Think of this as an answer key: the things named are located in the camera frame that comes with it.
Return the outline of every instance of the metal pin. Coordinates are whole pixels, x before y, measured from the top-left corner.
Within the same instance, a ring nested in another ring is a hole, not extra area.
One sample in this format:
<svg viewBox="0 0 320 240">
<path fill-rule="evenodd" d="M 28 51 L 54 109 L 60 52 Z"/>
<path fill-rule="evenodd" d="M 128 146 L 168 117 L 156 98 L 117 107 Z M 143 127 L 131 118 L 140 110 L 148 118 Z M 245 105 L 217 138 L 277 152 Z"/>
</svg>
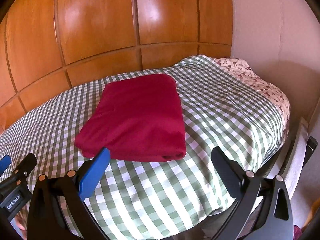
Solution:
<svg viewBox="0 0 320 240">
<path fill-rule="evenodd" d="M 254 172 L 253 172 L 253 171 L 246 171 L 245 174 L 246 174 L 247 177 L 249 177 L 249 178 L 253 178 L 253 177 L 254 177 Z"/>
<path fill-rule="evenodd" d="M 76 171 L 74 170 L 68 171 L 67 173 L 68 177 L 73 177 L 75 174 L 76 174 Z"/>
<path fill-rule="evenodd" d="M 276 180 L 278 180 L 278 181 L 283 181 L 283 178 L 282 178 L 282 176 L 280 176 L 280 175 L 276 175 Z"/>
<path fill-rule="evenodd" d="M 39 179 L 39 181 L 43 181 L 45 179 L 45 175 L 43 175 L 43 174 L 40 175 L 38 179 Z"/>
</svg>

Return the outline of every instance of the logo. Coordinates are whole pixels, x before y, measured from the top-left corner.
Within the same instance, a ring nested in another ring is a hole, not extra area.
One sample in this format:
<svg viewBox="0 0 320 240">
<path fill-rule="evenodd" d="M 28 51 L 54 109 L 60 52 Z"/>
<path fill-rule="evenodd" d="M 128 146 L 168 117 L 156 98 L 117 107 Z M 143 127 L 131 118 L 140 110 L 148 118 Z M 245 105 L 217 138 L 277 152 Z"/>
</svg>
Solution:
<svg viewBox="0 0 320 240">
<path fill-rule="evenodd" d="M 21 198 L 21 196 L 18 194 L 18 195 L 15 197 L 15 199 L 10 202 L 10 205 L 7 206 L 7 210 L 10 210 L 10 209 L 14 206 L 14 204 L 19 200 L 19 198 Z"/>
</svg>

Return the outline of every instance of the gingham fabric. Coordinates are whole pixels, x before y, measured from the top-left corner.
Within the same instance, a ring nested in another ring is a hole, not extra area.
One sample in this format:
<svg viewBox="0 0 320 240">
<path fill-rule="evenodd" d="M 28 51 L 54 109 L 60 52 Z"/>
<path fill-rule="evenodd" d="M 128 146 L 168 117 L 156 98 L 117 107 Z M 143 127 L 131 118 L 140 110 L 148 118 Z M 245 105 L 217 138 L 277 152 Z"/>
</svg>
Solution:
<svg viewBox="0 0 320 240">
<path fill-rule="evenodd" d="M 2 179 L 28 153 L 37 158 L 28 177 L 31 191 L 40 174 L 52 178 L 77 170 L 85 158 L 75 148 L 74 138 L 95 110 L 105 84 L 154 73 L 168 74 L 177 82 L 186 156 L 164 163 L 111 160 L 85 203 L 111 240 L 162 239 L 228 208 L 233 199 L 211 163 L 211 150 L 219 146 L 245 170 L 256 171 L 281 146 L 283 124 L 270 101 L 203 55 L 173 67 L 89 82 L 30 111 L 0 137 L 0 158 L 5 154 L 12 158 Z M 79 234 L 63 198 L 61 206 L 70 229 Z M 28 208 L 22 211 L 25 218 Z"/>
</svg>

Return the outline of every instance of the mattress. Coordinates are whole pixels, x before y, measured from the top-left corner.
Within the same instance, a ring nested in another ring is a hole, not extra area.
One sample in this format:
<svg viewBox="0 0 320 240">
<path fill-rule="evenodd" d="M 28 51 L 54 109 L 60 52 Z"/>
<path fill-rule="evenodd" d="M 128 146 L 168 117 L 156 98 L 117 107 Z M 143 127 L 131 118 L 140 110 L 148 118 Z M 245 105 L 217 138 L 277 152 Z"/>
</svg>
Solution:
<svg viewBox="0 0 320 240">
<path fill-rule="evenodd" d="M 28 153 L 37 165 L 28 177 L 32 192 L 39 175 L 77 170 L 86 160 L 75 136 L 91 117 L 105 85 L 165 73 L 177 83 L 186 128 L 182 160 L 141 163 L 111 160 L 88 209 L 114 239 L 162 239 L 185 231 L 234 201 L 210 160 L 219 146 L 245 170 L 257 171 L 283 144 L 289 101 L 261 80 L 244 60 L 188 57 L 172 67 L 129 72 L 82 84 L 30 111 L 0 137 L 0 158 L 9 154 L 7 178 Z M 60 199 L 70 230 L 80 234 Z M 28 204 L 21 211 L 26 219 Z"/>
</svg>

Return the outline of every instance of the folded fabric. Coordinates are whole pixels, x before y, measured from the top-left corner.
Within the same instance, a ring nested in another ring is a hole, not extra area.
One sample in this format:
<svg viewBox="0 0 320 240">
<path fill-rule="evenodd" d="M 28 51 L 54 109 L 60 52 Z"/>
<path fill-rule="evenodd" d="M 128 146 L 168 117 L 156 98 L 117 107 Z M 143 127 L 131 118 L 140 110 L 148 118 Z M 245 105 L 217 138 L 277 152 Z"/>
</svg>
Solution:
<svg viewBox="0 0 320 240">
<path fill-rule="evenodd" d="M 185 127 L 175 80 L 166 74 L 152 74 L 107 84 L 75 145 L 88 158 L 102 147 L 118 160 L 183 158 Z"/>
</svg>

